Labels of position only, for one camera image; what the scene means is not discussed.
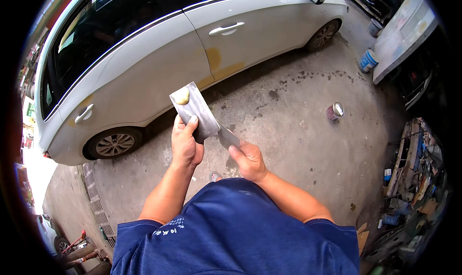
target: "car door handle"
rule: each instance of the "car door handle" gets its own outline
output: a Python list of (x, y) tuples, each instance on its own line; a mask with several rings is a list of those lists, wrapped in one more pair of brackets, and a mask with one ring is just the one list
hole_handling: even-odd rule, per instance
[(93, 104), (89, 105), (87, 109), (80, 115), (75, 118), (75, 123), (79, 123), (82, 120), (88, 119), (88, 115), (91, 115), (91, 109), (93, 108)]
[(228, 34), (232, 34), (233, 32), (231, 32), (232, 30), (236, 31), (236, 28), (240, 27), (240, 26), (243, 26), (245, 23), (243, 22), (238, 22), (237, 24), (233, 25), (233, 26), (228, 26), (228, 27), (218, 27), (216, 29), (212, 29), (208, 35), (210, 36), (214, 36), (214, 35), (219, 35), (219, 34), (222, 34), (222, 35), (228, 35)]

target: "foot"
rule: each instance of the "foot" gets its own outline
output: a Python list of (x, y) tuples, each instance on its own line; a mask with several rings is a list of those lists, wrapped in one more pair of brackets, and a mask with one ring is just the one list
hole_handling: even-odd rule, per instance
[(208, 175), (208, 178), (211, 182), (216, 182), (216, 181), (223, 179), (221, 175), (215, 171), (211, 171), (210, 174)]

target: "sandal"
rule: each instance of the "sandal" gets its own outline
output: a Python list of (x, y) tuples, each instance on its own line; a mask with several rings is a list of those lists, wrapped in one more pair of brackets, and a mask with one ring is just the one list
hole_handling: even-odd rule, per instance
[(218, 174), (217, 172), (215, 171), (211, 171), (210, 174), (208, 175), (208, 179), (211, 181), (211, 182), (216, 182), (218, 178), (223, 178), (220, 174)]

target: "scraper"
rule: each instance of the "scraper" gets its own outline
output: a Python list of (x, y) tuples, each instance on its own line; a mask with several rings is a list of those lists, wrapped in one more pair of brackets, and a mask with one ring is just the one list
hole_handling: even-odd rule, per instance
[(220, 144), (227, 150), (230, 145), (240, 149), (240, 138), (215, 119), (196, 84), (191, 82), (185, 87), (189, 91), (188, 103), (185, 105), (177, 104), (172, 96), (173, 93), (170, 94), (170, 100), (185, 124), (193, 115), (199, 118), (199, 125), (193, 133), (196, 142), (202, 143), (211, 135), (218, 133)]

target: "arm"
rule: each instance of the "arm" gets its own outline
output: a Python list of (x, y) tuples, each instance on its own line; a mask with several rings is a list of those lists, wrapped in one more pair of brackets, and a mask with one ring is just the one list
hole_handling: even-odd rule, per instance
[(334, 222), (329, 210), (315, 197), (268, 171), (256, 145), (241, 140), (240, 151), (234, 146), (228, 151), (242, 176), (259, 185), (284, 213), (303, 223), (313, 219)]
[(165, 224), (180, 214), (191, 177), (204, 157), (204, 145), (196, 143), (193, 138), (198, 123), (197, 116), (193, 116), (185, 126), (180, 116), (176, 116), (172, 130), (172, 163), (147, 197), (138, 220)]

